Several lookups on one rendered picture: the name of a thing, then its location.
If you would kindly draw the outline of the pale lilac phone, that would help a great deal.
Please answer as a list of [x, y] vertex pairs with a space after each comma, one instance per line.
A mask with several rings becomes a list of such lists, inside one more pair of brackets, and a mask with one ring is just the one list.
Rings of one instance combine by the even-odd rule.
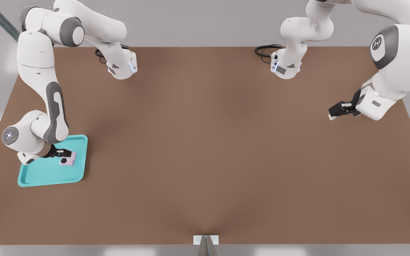
[[76, 156], [77, 156], [77, 153], [72, 152], [70, 157], [61, 157], [59, 164], [64, 165], [64, 166], [73, 166]]

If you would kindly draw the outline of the pale blue-green tray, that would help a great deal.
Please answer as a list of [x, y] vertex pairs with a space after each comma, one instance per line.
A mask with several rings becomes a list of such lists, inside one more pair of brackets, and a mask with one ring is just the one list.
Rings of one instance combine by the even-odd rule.
[[18, 185], [21, 187], [74, 183], [84, 176], [86, 167], [87, 136], [70, 135], [55, 147], [76, 152], [72, 166], [61, 165], [60, 158], [39, 158], [28, 165], [21, 165]]

